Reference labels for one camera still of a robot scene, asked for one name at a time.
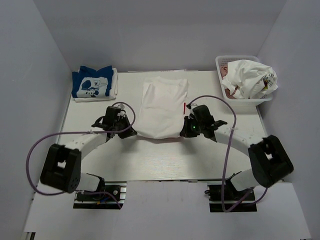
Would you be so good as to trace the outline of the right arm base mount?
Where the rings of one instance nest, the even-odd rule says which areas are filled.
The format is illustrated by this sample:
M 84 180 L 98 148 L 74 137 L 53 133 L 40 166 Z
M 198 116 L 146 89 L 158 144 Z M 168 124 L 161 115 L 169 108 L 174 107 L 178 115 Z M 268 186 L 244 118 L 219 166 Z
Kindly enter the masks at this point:
M 228 210 L 232 207 L 238 200 L 240 200 L 247 190 L 236 191 L 228 185 L 224 185 L 224 205 Z M 209 210 L 211 213 L 223 213 L 222 202 L 221 202 L 221 185 L 211 184 L 208 185 L 208 189 L 204 191 L 204 194 L 208 196 L 209 199 Z M 257 205 L 253 204 L 256 200 L 256 196 L 252 191 L 240 204 L 238 204 L 231 213 L 250 213 L 257 212 Z

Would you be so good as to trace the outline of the pink t shirt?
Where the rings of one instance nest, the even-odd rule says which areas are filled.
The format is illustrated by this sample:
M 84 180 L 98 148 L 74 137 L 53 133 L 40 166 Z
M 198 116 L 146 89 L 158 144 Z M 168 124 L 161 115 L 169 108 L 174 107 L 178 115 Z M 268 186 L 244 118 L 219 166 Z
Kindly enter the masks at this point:
M 220 74 L 221 74 L 221 77 L 224 78 L 228 73 L 228 65 L 227 64 L 224 64 L 220 67 Z M 225 94 L 226 96 L 229 98 L 229 99 L 235 99 L 235 97 L 233 96 L 233 94 L 230 94 L 230 90 L 228 88 L 225 88 L 224 89 L 225 91 Z

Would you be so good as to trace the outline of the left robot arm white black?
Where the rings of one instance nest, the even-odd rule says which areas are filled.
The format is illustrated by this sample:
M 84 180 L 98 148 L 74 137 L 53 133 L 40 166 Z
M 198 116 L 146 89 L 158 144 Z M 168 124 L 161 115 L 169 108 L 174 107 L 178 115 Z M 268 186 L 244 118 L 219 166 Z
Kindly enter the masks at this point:
M 66 193 L 97 193 L 102 190 L 103 178 L 83 173 L 82 160 L 114 136 L 125 139 L 137 135 L 137 132 L 125 110 L 119 106 L 107 107 L 105 115 L 98 118 L 91 129 L 90 133 L 82 134 L 65 145 L 50 146 L 40 175 L 42 184 Z

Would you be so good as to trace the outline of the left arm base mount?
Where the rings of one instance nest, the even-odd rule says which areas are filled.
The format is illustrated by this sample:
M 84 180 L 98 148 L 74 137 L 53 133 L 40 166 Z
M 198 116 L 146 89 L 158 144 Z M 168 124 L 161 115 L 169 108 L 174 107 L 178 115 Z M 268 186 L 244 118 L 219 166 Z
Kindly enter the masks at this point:
M 84 210 L 120 210 L 126 198 L 126 182 L 105 182 L 98 194 L 76 193 L 73 208 Z

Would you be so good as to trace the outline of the white t shirt black lettering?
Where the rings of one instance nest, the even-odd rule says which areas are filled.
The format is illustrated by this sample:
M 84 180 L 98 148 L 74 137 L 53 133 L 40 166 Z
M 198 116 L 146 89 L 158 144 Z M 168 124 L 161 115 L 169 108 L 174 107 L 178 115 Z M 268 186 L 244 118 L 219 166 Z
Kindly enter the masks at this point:
M 227 75 L 221 85 L 235 99 L 261 99 L 277 90 L 278 77 L 272 67 L 247 59 L 225 63 Z

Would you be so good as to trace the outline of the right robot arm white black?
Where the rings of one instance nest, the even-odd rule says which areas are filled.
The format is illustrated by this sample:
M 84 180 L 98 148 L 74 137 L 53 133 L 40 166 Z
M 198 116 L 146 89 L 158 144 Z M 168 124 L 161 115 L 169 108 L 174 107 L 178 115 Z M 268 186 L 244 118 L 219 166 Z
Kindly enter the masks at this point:
M 287 175 L 294 166 L 278 137 L 250 136 L 236 130 L 223 120 L 214 120 L 206 105 L 200 105 L 184 117 L 180 136 L 195 138 L 203 135 L 216 143 L 230 145 L 249 157 L 251 168 L 227 180 L 227 185 L 237 192 L 256 186 L 269 188 Z

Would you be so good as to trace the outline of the white t shirt red print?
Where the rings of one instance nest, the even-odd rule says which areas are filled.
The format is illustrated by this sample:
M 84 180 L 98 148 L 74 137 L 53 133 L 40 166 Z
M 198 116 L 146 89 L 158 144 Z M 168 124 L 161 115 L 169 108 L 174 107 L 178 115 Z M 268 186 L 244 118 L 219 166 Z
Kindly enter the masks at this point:
M 160 76 L 144 79 L 142 100 L 134 128 L 149 139 L 178 138 L 184 125 L 187 79 Z

